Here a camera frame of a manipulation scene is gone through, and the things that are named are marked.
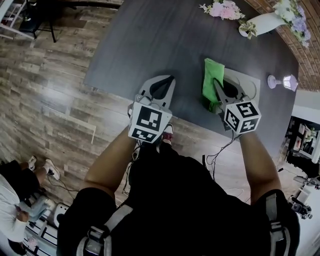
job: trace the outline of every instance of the harness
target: harness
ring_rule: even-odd
[[[270,256],[276,256],[277,243],[285,239],[286,246],[283,256],[289,255],[290,233],[289,230],[277,220],[277,195],[274,193],[266,198],[266,215],[270,222]],[[76,256],[84,256],[84,251],[91,255],[99,255],[103,250],[104,256],[112,256],[112,230],[132,212],[132,208],[126,204],[119,207],[110,219],[101,228],[92,226],[76,250]]]

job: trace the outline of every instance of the green towel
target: green towel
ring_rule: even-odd
[[[216,78],[223,86],[225,66],[212,59],[206,58],[204,60],[204,67],[205,73],[202,95],[211,102],[208,110],[213,113],[215,112],[215,108],[220,105],[220,101],[217,99],[216,90],[214,88],[214,78]]]

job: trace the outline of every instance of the white vase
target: white vase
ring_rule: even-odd
[[[254,17],[254,18],[248,20],[248,22],[252,22],[255,24],[257,36],[264,34],[264,33],[267,33],[271,30],[274,30],[276,27],[278,27],[280,25],[286,24],[285,21],[274,12],[261,14],[257,17]],[[239,33],[243,37],[248,37],[248,34],[245,31],[242,31],[239,29]]]

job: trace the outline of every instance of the dark gray table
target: dark gray table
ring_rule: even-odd
[[[234,0],[248,19],[258,14],[243,0]],[[217,133],[225,132],[219,116],[202,104],[204,59],[261,80],[257,133],[277,156],[291,118],[296,93],[267,85],[298,77],[298,61],[273,31],[248,40],[237,21],[203,13],[210,0],[126,0],[94,54],[84,83],[133,100],[142,84],[157,75],[174,75],[177,84],[170,109],[173,115]]]

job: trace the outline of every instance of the wooden floor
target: wooden floor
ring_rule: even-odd
[[[35,155],[40,165],[50,158],[60,169],[61,180],[67,187],[79,189],[93,161],[129,123],[129,100],[83,84],[99,40],[107,33],[116,12],[98,7],[66,9],[54,26],[57,43],[45,31],[34,41],[20,36],[14,40],[0,39],[2,160],[22,162]],[[198,161],[202,155],[217,153],[230,141],[181,119],[174,118],[173,124],[173,147]],[[250,202],[238,142],[219,155],[215,177],[228,194]],[[280,177],[285,194],[291,195],[299,186],[292,180],[294,175],[282,171]],[[51,182],[63,186],[61,182]],[[116,193],[117,204],[126,198],[121,193],[124,182],[125,179]],[[76,196],[76,192],[70,195],[48,180],[43,186],[56,202],[70,205]],[[181,197],[183,192],[172,196]]]

